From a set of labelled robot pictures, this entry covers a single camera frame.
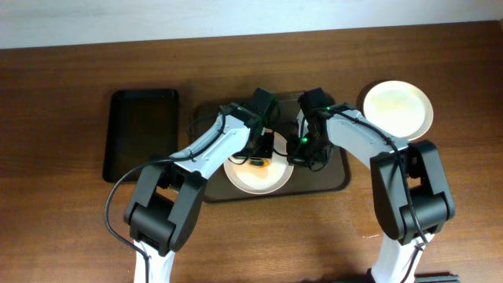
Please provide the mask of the green and orange sponge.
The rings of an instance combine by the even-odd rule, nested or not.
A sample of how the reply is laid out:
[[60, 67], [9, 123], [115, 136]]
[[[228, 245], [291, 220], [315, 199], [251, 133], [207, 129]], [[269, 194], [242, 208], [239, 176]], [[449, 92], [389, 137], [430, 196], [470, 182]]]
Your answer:
[[270, 166], [270, 160], [267, 158], [251, 158], [249, 165], [253, 168], [264, 168]]

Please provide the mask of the white plate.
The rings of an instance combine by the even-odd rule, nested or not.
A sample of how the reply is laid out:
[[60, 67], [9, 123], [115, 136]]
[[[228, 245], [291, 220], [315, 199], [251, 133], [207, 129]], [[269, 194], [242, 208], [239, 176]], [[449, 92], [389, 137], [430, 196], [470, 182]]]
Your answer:
[[428, 96], [417, 86], [398, 80], [372, 86], [363, 98], [362, 110], [369, 122], [410, 141], [426, 134], [434, 119]]
[[286, 139], [274, 133], [274, 151], [270, 166], [253, 168], [249, 160], [244, 164], [237, 158], [230, 157], [223, 164], [227, 178], [241, 191], [254, 195], [264, 195], [280, 189], [292, 176], [294, 166], [285, 156]]

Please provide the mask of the white plate top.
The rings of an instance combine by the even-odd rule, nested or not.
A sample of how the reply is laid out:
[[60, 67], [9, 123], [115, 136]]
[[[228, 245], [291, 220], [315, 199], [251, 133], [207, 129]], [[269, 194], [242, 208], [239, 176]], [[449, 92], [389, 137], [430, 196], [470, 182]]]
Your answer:
[[372, 86], [363, 98], [362, 110], [369, 122], [410, 141], [426, 134], [434, 119], [428, 96], [417, 86], [398, 80]]

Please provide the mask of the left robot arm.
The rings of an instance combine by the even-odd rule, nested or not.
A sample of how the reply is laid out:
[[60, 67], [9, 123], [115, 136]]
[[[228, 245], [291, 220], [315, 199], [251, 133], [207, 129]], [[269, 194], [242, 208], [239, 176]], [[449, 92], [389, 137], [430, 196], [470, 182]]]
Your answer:
[[136, 282], [167, 282], [174, 254], [192, 234], [208, 179], [231, 156], [250, 158], [261, 147], [277, 99], [258, 88], [250, 101], [222, 106], [195, 142], [139, 167], [124, 221], [137, 252]]

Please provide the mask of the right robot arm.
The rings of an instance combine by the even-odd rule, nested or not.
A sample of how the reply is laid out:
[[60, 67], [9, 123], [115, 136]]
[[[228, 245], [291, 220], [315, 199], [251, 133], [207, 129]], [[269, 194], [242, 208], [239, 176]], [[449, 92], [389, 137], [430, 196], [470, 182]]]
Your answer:
[[303, 92], [298, 104], [299, 131], [287, 142], [290, 164], [320, 171], [338, 147], [370, 169], [374, 211], [384, 237], [365, 281], [457, 282], [456, 275], [415, 273], [429, 242], [455, 215], [436, 146], [389, 134], [320, 88]]

